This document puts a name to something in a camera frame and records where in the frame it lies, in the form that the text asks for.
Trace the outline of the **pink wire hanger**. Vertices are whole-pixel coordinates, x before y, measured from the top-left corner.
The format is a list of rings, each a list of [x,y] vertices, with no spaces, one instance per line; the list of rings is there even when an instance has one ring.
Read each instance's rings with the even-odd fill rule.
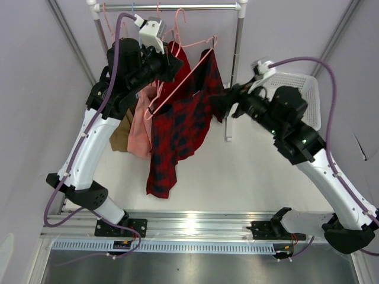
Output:
[[[153,105],[153,103],[155,102],[155,100],[157,100],[160,97],[160,95],[161,95],[162,88],[163,88],[163,83],[161,83],[158,86],[156,98],[151,101],[150,105],[148,106],[148,108],[146,109],[146,111],[144,113],[144,119],[146,119],[146,120],[151,120],[152,117],[167,103],[167,101],[177,92],[177,90],[185,83],[185,81],[199,67],[200,63],[202,63],[205,60],[205,58],[214,50],[214,47],[217,44],[217,36],[212,36],[212,37],[208,38],[207,40],[202,40],[202,41],[198,41],[198,42],[195,42],[195,43],[192,43],[192,44],[187,44],[187,45],[183,46],[182,45],[182,40],[181,40],[181,35],[180,35],[180,30],[179,30],[179,26],[178,26],[178,15],[179,15],[180,12],[182,12],[182,14],[183,14],[184,22],[187,21],[187,16],[186,16],[185,10],[183,8],[178,9],[176,11],[176,13],[175,13],[175,25],[174,25],[174,34],[177,36],[177,40],[178,40],[178,48],[177,48],[177,51],[175,53],[175,58],[179,59],[178,56],[179,56],[180,52],[182,50],[184,50],[185,48],[187,48],[187,47],[193,47],[193,46],[199,45],[201,43],[209,43],[210,41],[212,41],[212,48],[210,48],[208,50],[208,52],[206,52],[206,54],[191,69],[191,71],[186,75],[186,77],[184,77],[183,80],[181,80],[179,82],[179,84],[177,84],[176,88],[172,90],[172,92],[165,98],[165,100],[160,105],[158,105],[154,110],[152,110],[151,106]]]

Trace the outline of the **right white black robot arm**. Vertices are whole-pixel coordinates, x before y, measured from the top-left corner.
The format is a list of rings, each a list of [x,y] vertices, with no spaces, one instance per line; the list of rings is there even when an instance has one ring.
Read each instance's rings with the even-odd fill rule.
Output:
[[[363,197],[357,190],[349,194],[347,182],[340,180],[343,175],[333,172],[336,163],[327,158],[326,142],[302,120],[308,104],[300,91],[280,86],[267,98],[261,90],[259,86],[249,92],[247,84],[237,84],[223,95],[211,96],[210,102],[218,117],[228,116],[236,105],[233,118],[246,114],[269,131],[278,152],[313,182],[333,208],[331,213],[317,214],[283,207],[270,220],[271,234],[279,239],[290,233],[323,237],[343,254],[369,245],[378,229],[378,208],[367,202],[361,209]]]

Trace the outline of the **red plaid skirt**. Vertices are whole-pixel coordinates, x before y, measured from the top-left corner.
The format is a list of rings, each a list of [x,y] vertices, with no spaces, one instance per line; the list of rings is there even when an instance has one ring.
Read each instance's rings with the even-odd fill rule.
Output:
[[[176,165],[194,155],[210,129],[212,118],[222,121],[211,98],[224,94],[213,50],[201,53],[192,72],[186,63],[173,83],[165,83],[152,117],[152,150],[146,192],[169,198],[175,186]]]

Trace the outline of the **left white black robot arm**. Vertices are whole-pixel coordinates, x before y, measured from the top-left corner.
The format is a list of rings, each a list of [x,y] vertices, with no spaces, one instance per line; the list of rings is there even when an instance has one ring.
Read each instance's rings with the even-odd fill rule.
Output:
[[[43,214],[46,227],[64,223],[48,221],[50,207],[61,192],[79,209],[92,211],[107,222],[114,236],[128,231],[126,211],[109,197],[108,189],[94,181],[95,170],[112,133],[136,103],[136,94],[156,80],[172,81],[184,63],[168,43],[158,50],[133,38],[114,42],[107,51],[107,62],[86,100],[82,126],[67,160],[58,172],[46,177],[54,189]]]

